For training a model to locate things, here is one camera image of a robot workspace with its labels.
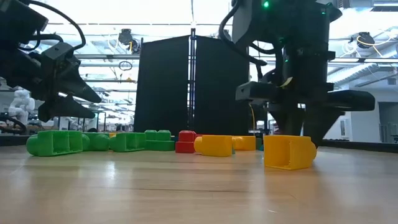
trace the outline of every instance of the wooden table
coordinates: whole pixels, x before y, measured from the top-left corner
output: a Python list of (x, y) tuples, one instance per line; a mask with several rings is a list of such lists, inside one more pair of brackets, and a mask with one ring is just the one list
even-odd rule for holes
[(398, 223), (398, 155), (320, 149), (311, 169), (260, 152), (30, 157), (0, 148), (0, 223)]

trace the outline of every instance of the black partition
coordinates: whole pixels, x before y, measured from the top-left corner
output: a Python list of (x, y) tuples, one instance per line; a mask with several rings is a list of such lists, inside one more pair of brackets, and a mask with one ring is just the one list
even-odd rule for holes
[(142, 45), (134, 131), (187, 129), (188, 36)]
[(248, 103), (235, 101), (236, 87), (249, 81), (249, 62), (221, 40), (197, 36), (195, 131), (246, 135)]

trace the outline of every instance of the yellow toy block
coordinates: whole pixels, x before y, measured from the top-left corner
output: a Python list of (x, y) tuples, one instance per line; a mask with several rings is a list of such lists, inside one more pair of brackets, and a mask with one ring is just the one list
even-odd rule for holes
[(234, 136), (232, 137), (234, 149), (236, 151), (255, 151), (256, 137), (255, 136)]
[(306, 136), (264, 136), (264, 165), (297, 170), (309, 168), (317, 148)]
[(232, 136), (202, 136), (193, 143), (195, 151), (204, 156), (232, 156)]

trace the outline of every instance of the red toy block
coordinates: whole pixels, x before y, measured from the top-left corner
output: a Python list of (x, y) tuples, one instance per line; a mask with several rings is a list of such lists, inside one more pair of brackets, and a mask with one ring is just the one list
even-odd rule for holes
[(180, 131), (178, 135), (178, 141), (180, 142), (194, 142), (196, 137), (196, 133), (194, 131)]
[(193, 142), (176, 142), (175, 143), (176, 153), (195, 153)]

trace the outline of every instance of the white robot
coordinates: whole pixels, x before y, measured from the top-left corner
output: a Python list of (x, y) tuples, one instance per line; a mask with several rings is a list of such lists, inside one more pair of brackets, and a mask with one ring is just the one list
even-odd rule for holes
[(29, 113), (35, 109), (35, 100), (30, 97), (30, 92), (18, 87), (14, 93), (14, 100), (8, 108), (8, 115), (16, 117), (22, 124), (27, 124)]

